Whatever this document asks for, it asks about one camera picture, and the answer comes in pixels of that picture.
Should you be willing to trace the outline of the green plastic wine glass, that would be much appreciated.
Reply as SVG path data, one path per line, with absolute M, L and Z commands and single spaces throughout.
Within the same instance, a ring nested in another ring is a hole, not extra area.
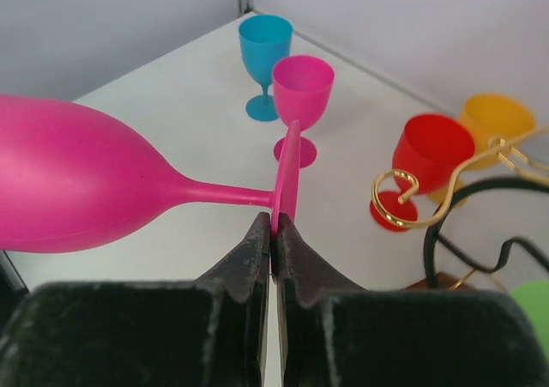
M 548 280 L 530 281 L 510 291 L 534 327 L 541 348 L 548 357 Z

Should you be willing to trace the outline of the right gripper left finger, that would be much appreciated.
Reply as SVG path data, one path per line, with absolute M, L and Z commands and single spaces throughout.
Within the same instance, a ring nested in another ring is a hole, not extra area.
M 4 386 L 260 386 L 270 218 L 193 281 L 73 281 L 26 296 L 1 334 Z

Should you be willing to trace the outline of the pink wine glass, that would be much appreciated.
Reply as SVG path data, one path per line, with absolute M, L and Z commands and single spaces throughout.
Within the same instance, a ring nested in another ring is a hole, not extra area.
M 1 98 L 1 246 L 64 253 L 126 237 L 178 205 L 268 208 L 294 216 L 300 128 L 282 143 L 273 190 L 199 182 L 173 168 L 138 132 L 73 102 Z
M 272 73 L 274 107 L 281 121 L 298 121 L 301 131 L 310 129 L 326 111 L 334 81 L 334 69 L 321 58 L 282 58 Z

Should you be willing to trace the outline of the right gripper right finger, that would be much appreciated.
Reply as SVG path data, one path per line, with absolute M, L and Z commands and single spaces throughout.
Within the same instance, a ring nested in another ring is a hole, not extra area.
M 492 291 L 371 291 L 315 252 L 286 215 L 274 248 L 285 386 L 545 386 L 518 304 Z

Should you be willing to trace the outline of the gold wire wine glass rack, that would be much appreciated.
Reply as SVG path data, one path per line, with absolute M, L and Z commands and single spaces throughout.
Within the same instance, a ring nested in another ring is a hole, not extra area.
M 499 252 L 496 265 L 489 268 L 474 261 L 458 246 L 446 239 L 446 237 L 440 233 L 440 229 L 449 212 L 451 212 L 458 203 L 473 194 L 485 190 L 499 189 L 535 190 L 538 192 L 547 193 L 548 165 L 530 159 L 516 147 L 518 144 L 521 144 L 530 138 L 546 136 L 547 134 L 548 128 L 545 126 L 536 128 L 511 139 L 505 139 L 502 137 L 492 138 L 489 141 L 488 149 L 485 152 L 463 161 L 455 168 L 449 176 L 448 190 L 443 198 L 443 201 L 439 204 L 437 211 L 432 215 L 432 217 L 424 221 L 412 221 L 395 215 L 394 212 L 385 208 L 380 197 L 380 184 L 387 178 L 397 177 L 404 179 L 405 182 L 410 184 L 410 187 L 398 194 L 396 201 L 400 205 L 409 201 L 420 188 L 420 181 L 414 173 L 402 169 L 392 168 L 389 171 L 379 175 L 374 180 L 371 186 L 371 206 L 374 208 L 374 212 L 380 215 L 383 222 L 390 224 L 393 227 L 407 229 L 424 228 L 426 230 L 423 246 L 423 264 L 425 271 L 425 286 L 427 288 L 439 288 L 439 277 L 435 270 L 435 246 L 437 242 L 441 243 L 448 251 L 454 254 L 470 268 L 470 271 L 465 276 L 447 288 L 449 291 L 461 287 L 467 282 L 468 278 L 477 272 L 481 272 L 486 275 L 493 275 L 500 269 L 504 268 L 509 261 L 510 251 L 513 245 L 518 245 L 519 248 L 527 252 L 527 254 L 531 256 L 542 269 L 548 269 L 548 257 L 543 254 L 541 250 L 531 241 L 522 237 L 513 237 L 504 241 L 501 245 L 501 250 Z M 462 187 L 461 189 L 456 189 L 455 186 L 457 184 L 457 180 L 462 172 L 465 172 L 469 167 L 473 166 L 477 162 L 491 157 L 495 157 L 498 162 L 507 166 L 516 175 L 485 178 Z

